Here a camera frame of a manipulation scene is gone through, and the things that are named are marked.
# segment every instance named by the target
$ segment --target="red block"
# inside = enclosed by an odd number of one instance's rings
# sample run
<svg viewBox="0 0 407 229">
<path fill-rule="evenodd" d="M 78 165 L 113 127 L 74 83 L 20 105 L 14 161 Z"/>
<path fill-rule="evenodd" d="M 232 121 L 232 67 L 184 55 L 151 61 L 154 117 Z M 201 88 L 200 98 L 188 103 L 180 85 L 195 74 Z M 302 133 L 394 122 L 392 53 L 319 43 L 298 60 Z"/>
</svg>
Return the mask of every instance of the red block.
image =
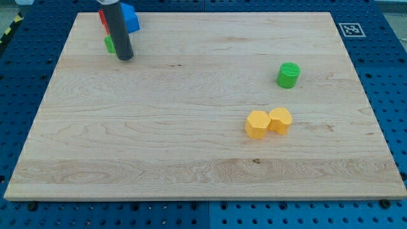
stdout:
<svg viewBox="0 0 407 229">
<path fill-rule="evenodd" d="M 98 12 L 99 12 L 100 20 L 102 21 L 102 24 L 104 25 L 104 28 L 106 29 L 107 35 L 109 35 L 110 34 L 109 27 L 107 26 L 106 18 L 104 17 L 103 10 L 99 10 Z"/>
</svg>

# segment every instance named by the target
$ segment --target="yellow and black striped tape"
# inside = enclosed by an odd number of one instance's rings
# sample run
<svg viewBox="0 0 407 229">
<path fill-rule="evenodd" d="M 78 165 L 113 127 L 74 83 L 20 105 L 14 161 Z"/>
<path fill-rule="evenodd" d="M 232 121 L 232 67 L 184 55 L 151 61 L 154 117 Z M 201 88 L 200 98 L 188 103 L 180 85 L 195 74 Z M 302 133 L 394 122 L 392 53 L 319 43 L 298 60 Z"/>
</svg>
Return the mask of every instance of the yellow and black striped tape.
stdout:
<svg viewBox="0 0 407 229">
<path fill-rule="evenodd" d="M 20 13 L 14 18 L 14 20 L 11 22 L 10 26 L 6 29 L 4 34 L 0 38 L 0 57 L 3 55 L 4 51 L 6 50 L 8 43 L 11 41 L 13 38 L 14 34 L 16 33 L 17 29 L 20 27 L 20 24 L 22 23 L 23 16 Z"/>
</svg>

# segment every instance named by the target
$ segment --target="wood grain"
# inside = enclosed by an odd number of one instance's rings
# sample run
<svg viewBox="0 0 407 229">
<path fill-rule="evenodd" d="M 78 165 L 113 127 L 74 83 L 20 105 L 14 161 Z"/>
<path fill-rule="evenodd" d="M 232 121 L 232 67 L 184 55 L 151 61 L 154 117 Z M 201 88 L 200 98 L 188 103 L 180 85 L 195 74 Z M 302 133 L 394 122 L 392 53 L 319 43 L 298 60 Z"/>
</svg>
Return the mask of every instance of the wood grain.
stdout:
<svg viewBox="0 0 407 229">
<path fill-rule="evenodd" d="M 139 13 L 135 57 L 80 13 L 5 198 L 362 200 L 406 189 L 329 13 Z M 297 85 L 275 83 L 282 63 Z M 247 137 L 285 106 L 288 135 Z"/>
</svg>

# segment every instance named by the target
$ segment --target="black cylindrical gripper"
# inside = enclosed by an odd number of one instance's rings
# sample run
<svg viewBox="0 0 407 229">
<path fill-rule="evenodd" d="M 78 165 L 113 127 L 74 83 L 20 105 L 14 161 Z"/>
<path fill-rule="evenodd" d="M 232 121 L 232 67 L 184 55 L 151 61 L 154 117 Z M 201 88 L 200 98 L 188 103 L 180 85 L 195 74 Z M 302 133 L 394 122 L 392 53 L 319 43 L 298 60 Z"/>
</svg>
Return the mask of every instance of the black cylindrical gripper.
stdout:
<svg viewBox="0 0 407 229">
<path fill-rule="evenodd" d="M 133 57 L 133 48 L 128 37 L 120 1 L 112 4 L 102 4 L 102 10 L 109 27 L 117 58 L 119 60 L 130 60 Z"/>
</svg>

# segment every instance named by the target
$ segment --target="blue block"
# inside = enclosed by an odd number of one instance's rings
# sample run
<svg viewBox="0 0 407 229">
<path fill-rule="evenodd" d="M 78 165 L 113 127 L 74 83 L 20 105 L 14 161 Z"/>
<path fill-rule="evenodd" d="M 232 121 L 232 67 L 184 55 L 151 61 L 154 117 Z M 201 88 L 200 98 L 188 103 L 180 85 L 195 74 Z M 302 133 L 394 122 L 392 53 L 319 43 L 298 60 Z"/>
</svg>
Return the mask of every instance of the blue block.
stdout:
<svg viewBox="0 0 407 229">
<path fill-rule="evenodd" d="M 123 12 L 123 16 L 125 18 L 127 32 L 132 33 L 132 32 L 140 30 L 139 19 L 138 19 L 137 15 L 135 14 L 134 7 L 124 4 L 124 3 L 120 3 L 120 4 L 121 4 L 121 10 Z"/>
</svg>

